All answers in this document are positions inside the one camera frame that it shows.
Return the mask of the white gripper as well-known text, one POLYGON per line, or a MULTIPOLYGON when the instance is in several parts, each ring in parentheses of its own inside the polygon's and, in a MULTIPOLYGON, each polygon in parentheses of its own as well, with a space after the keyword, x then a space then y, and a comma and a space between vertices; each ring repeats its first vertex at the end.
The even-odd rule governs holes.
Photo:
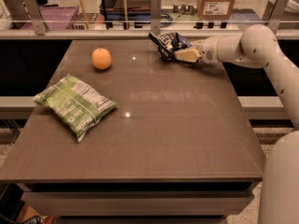
POLYGON ((199 39, 192 42, 192 47, 174 52, 175 59, 187 63, 219 63, 218 43, 219 36, 199 39))

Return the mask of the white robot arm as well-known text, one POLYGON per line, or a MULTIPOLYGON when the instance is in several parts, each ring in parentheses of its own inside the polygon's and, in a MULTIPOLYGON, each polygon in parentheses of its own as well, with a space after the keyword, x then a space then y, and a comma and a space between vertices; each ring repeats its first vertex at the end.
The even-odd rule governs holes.
POLYGON ((193 41, 177 50, 175 58, 265 71, 294 131, 280 138, 266 159, 258 223, 299 224, 299 68, 282 52, 274 33, 264 25, 252 25, 240 35, 193 41))

